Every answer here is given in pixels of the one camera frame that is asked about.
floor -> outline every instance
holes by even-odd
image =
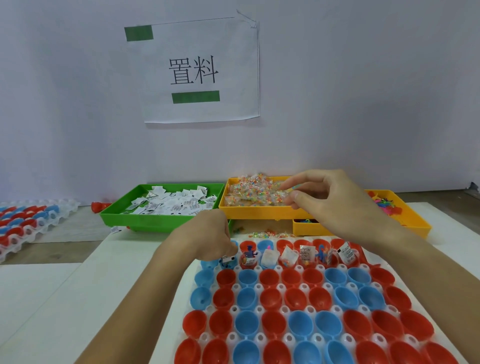
[[[412,192],[398,194],[405,202],[428,202],[437,209],[454,218],[461,224],[480,234],[480,200],[466,194],[463,190],[456,191],[433,191],[433,192]],[[108,229],[101,222],[98,216],[89,216],[88,211],[83,210],[79,216],[84,216],[88,224],[83,227],[89,231],[95,230],[95,234],[90,234],[92,241],[77,241],[81,235],[78,234],[78,224],[80,218],[70,217],[72,221],[69,225],[59,225],[55,229],[62,229],[66,232],[62,242],[59,242],[59,232],[55,232],[54,241],[51,243],[32,243],[24,244],[21,251],[7,256],[5,264],[44,264],[44,263],[82,263],[98,247],[103,238],[108,235]],[[274,230],[287,230],[282,221],[273,222]],[[253,229],[254,224],[249,226],[245,221],[243,224],[246,229]]]

white wall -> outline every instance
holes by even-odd
[[[261,117],[146,126],[123,27],[235,8],[260,22]],[[474,0],[6,0],[0,200],[319,167],[370,188],[464,188],[480,155],[479,15]]]

egg-crate tray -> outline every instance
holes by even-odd
[[[268,246],[344,243],[331,236],[232,240],[243,249],[254,243],[259,255]],[[327,267],[200,262],[169,363],[467,363],[393,269],[368,263],[349,245],[350,266],[338,263],[336,250]]]
[[[57,226],[77,211],[75,200],[28,200],[0,203],[0,263],[16,253],[23,243],[32,243],[38,234]]]

paper sheet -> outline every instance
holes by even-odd
[[[125,28],[145,122],[259,116],[258,23],[242,14]]]

yellow plastic tray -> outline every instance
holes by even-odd
[[[274,181],[284,181],[288,176],[270,177]],[[225,190],[223,191],[222,200],[218,208],[225,212],[227,218],[230,219],[250,219],[250,220],[290,220],[313,218],[307,211],[299,208],[292,209],[290,206],[225,206],[225,196],[228,194],[229,187],[238,183],[238,178],[229,178]]]
[[[413,211],[405,202],[402,201],[393,191],[390,190],[365,190],[372,191],[381,198],[393,201],[395,206],[402,208],[401,215],[392,215],[391,218],[397,220],[407,229],[412,230],[422,238],[426,238],[432,227],[415,211]],[[293,233],[295,235],[334,235],[319,223],[297,222],[293,220]]]

